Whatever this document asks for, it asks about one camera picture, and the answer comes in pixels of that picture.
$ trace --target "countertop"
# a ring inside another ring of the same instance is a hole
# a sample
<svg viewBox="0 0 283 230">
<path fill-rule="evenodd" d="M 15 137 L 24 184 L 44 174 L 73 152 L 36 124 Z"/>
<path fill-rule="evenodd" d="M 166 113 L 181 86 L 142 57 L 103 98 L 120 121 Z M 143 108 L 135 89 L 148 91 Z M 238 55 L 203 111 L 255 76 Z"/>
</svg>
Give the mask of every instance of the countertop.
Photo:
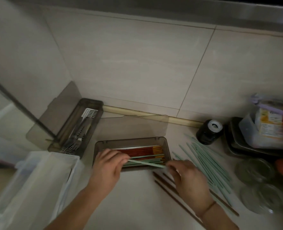
<svg viewBox="0 0 283 230">
<path fill-rule="evenodd" d="M 121 115 L 104 113 L 102 117 L 121 117 Z M 170 151 L 174 151 L 183 158 L 188 159 L 178 145 L 181 144 L 188 150 L 186 142 L 190 142 L 190 140 L 184 134 L 195 135 L 196 131 L 197 128 L 170 123 L 165 136 Z M 82 173 L 77 191 L 86 186 L 90 177 L 95 138 L 96 136 L 93 135 L 93 140 L 91 140 L 82 158 L 85 171 Z M 220 139 L 210 147 L 223 154 Z M 215 154 L 213 154 L 213 157 L 228 170 L 233 179 L 234 189 L 229 198 L 233 208 L 240 216 L 237 217 L 229 212 L 227 214 L 239 228 L 247 230 L 283 229 L 283 213 L 258 215 L 245 208 L 239 200 L 238 192 L 244 184 L 236 178 L 233 171 L 235 164 L 240 159 L 227 155 L 220 157 Z M 154 183 L 151 172 L 152 170 L 122 172 L 116 187 L 90 217 L 85 229 L 203 229 Z"/>
</svg>

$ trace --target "left hand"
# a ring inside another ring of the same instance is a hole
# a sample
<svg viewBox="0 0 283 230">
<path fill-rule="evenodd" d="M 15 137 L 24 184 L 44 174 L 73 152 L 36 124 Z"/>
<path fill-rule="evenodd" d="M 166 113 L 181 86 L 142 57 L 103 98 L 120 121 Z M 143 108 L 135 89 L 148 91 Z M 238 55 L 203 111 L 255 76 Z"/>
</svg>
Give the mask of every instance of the left hand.
<svg viewBox="0 0 283 230">
<path fill-rule="evenodd" d="M 120 178 L 120 171 L 129 155 L 105 149 L 96 156 L 86 190 L 96 193 L 102 200 L 112 191 Z"/>
</svg>

